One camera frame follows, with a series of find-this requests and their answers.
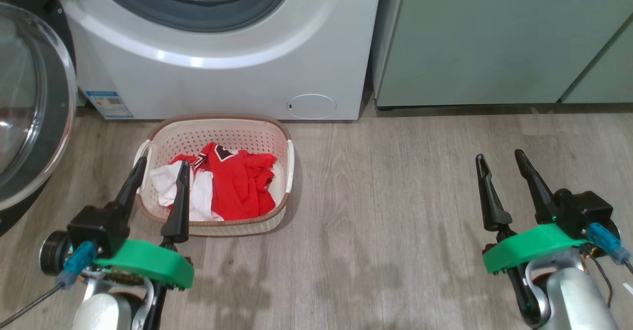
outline red clothing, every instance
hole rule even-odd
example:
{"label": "red clothing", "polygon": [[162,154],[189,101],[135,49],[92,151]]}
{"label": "red clothing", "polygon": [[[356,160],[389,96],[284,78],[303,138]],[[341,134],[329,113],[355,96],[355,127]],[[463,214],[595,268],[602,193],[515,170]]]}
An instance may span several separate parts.
{"label": "red clothing", "polygon": [[187,160],[194,171],[213,173],[211,208],[224,220],[252,219],[275,208],[267,186],[275,175],[271,168],[276,157],[271,154],[250,154],[240,150],[232,154],[221,145],[211,142],[198,156],[180,154],[171,163]]}

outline white washing machine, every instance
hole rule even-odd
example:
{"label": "white washing machine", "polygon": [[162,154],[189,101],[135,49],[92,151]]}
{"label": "white washing machine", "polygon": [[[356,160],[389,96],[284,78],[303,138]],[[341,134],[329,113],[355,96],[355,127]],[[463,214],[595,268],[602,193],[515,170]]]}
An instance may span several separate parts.
{"label": "white washing machine", "polygon": [[378,0],[61,0],[106,118],[358,118]]}

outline blue connector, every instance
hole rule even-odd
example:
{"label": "blue connector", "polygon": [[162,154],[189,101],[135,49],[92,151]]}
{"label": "blue connector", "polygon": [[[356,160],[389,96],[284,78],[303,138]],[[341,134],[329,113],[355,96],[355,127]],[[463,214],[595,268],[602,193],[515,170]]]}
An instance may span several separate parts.
{"label": "blue connector", "polygon": [[629,258],[631,257],[631,253],[628,249],[622,247],[622,243],[615,237],[612,233],[610,233],[604,226],[600,225],[597,222],[589,225],[589,229],[587,230],[587,238],[595,244],[595,246],[600,247],[604,250],[610,257],[613,262],[617,265],[627,264],[629,263]]}
{"label": "blue connector", "polygon": [[70,289],[81,272],[97,259],[97,247],[93,242],[84,241],[64,263],[64,271],[57,275],[57,284]]}

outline brown basket rim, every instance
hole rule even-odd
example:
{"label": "brown basket rim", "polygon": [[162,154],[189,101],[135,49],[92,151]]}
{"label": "brown basket rim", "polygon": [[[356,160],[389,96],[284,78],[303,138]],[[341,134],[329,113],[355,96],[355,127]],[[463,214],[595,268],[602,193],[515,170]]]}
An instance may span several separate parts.
{"label": "brown basket rim", "polygon": [[[180,116],[176,118],[167,119],[154,127],[152,132],[150,132],[147,140],[153,141],[158,132],[164,129],[168,125],[176,122],[182,121],[191,121],[191,120],[246,120],[246,121],[258,121],[258,122],[266,122],[271,123],[278,127],[285,136],[286,140],[291,141],[290,132],[286,129],[284,125],[282,125],[279,121],[272,120],[271,118],[259,117],[259,116],[237,116],[237,115],[216,115],[216,114],[192,114],[187,116]],[[277,214],[279,214],[286,206],[288,199],[290,198],[290,193],[285,193],[283,195],[283,199],[279,202],[279,205],[273,209],[271,212],[266,215],[262,215],[260,217],[256,217],[254,219],[244,219],[244,220],[230,220],[230,221],[192,221],[189,222],[189,226],[207,226],[207,227],[218,227],[218,226],[240,226],[240,225],[250,225],[250,224],[258,224],[260,222],[266,222]],[[150,220],[154,222],[158,222],[160,224],[164,224],[167,222],[167,219],[163,219],[160,217],[156,217],[154,214],[150,213],[145,204],[143,203],[142,197],[140,194],[136,193],[136,203],[138,204],[138,208],[142,213],[147,216]]]}

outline laundry basket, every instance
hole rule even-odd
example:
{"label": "laundry basket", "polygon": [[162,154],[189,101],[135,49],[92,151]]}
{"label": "laundry basket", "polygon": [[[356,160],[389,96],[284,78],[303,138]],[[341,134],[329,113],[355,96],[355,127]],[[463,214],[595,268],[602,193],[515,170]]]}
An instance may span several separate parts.
{"label": "laundry basket", "polygon": [[228,150],[269,153],[277,158],[275,178],[269,192],[275,208],[255,219],[189,222],[189,234],[197,236],[243,236],[271,231],[279,225],[292,190],[294,147],[288,131],[275,120],[237,116],[184,116],[166,120],[138,148],[134,164],[147,154],[143,182],[136,191],[140,210],[155,222],[165,223],[169,211],[158,204],[158,192],[147,177],[150,170],[167,165],[178,154],[197,155],[209,142]]}

